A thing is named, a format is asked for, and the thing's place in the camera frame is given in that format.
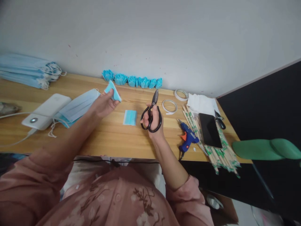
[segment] scissor blade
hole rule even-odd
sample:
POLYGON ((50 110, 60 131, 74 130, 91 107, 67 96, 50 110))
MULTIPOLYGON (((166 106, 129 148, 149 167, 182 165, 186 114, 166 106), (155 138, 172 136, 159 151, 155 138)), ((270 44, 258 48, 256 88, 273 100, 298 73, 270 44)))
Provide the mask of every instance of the scissor blade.
POLYGON ((157 89, 157 90, 155 91, 154 96, 153 96, 153 100, 151 101, 151 105, 154 106, 154 105, 158 102, 158 96, 159 96, 159 90, 157 89))

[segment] hot glue gun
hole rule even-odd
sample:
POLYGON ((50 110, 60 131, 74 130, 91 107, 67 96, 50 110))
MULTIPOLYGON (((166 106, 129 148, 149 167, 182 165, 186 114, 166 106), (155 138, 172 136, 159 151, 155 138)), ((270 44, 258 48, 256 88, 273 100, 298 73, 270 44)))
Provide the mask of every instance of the hot glue gun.
POLYGON ((184 122, 182 122, 180 119, 178 119, 178 120, 181 124, 181 129, 185 133, 183 136, 180 136, 184 140, 184 143, 181 146, 179 146, 179 150, 182 152, 182 155, 180 158, 180 161, 181 161, 182 158, 184 157, 185 152, 188 151, 190 144, 198 143, 198 142, 200 142, 200 140, 195 136, 194 132, 184 122))

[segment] orange trigger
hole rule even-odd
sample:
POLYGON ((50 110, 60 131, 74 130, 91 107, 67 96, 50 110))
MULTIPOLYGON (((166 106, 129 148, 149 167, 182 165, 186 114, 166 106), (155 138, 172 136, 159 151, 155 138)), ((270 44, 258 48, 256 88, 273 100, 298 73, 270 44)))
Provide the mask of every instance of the orange trigger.
POLYGON ((186 132, 184 132, 184 133, 185 133, 185 135, 182 135, 182 136, 180 136, 180 137, 182 137, 182 139, 186 141, 187 133, 186 133, 186 132))

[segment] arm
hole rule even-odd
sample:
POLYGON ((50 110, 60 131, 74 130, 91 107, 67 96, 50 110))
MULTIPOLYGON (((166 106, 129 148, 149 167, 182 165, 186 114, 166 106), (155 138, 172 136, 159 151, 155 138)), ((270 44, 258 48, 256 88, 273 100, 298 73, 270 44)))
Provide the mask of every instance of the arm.
MULTIPOLYGON (((152 114, 151 129, 154 130, 159 124, 159 112, 156 105, 153 107, 152 114)), ((148 118, 148 114, 145 113, 141 123, 148 126, 148 118)), ((172 152, 164 136, 163 122, 160 129, 155 133, 149 132, 149 136, 154 144, 166 181, 166 199, 174 210, 179 224, 213 225, 210 208, 205 205, 204 196, 198 188, 198 180, 188 175, 172 152)))
POLYGON ((100 121, 119 104, 119 101, 113 102, 111 99, 113 94, 114 91, 110 90, 109 93, 98 97, 88 112, 68 129, 65 135, 45 144, 35 151, 30 158, 46 168, 65 169, 72 163, 84 141, 99 125, 100 121))
POLYGON ((0 178, 0 225, 36 225, 59 202, 74 157, 101 119, 119 103, 112 101, 113 93, 98 97, 65 135, 16 162, 15 168, 0 178))

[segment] scissors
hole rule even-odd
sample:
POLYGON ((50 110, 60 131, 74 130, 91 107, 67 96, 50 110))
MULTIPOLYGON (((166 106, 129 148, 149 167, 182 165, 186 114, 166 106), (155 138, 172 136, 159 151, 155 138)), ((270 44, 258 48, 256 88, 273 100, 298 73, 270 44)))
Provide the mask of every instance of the scissors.
POLYGON ((161 116, 161 112, 160 112, 160 110, 159 110, 159 107, 157 106, 157 108, 158 108, 158 112, 159 112, 159 125, 158 125, 158 127, 155 129, 155 130, 151 130, 151 123, 153 122, 153 115, 151 115, 151 109, 153 108, 153 106, 158 102, 158 96, 159 96, 159 90, 157 89, 156 91, 155 91, 155 94, 154 94, 154 96, 153 96, 153 100, 152 100, 152 102, 151 102, 151 106, 150 107, 147 107, 145 110, 144 110, 144 112, 143 112, 143 114, 141 115, 141 120, 143 119, 143 116, 144 116, 144 114, 148 111, 148 116, 149 116, 149 118, 148 118, 148 126, 145 128, 144 126, 143 126, 143 123, 141 123, 141 127, 142 127, 142 129, 144 129, 144 130, 147 130, 148 129, 148 131, 149 132, 157 132, 159 129, 160 129, 160 127, 161 127, 161 124, 162 124, 162 116, 161 116))

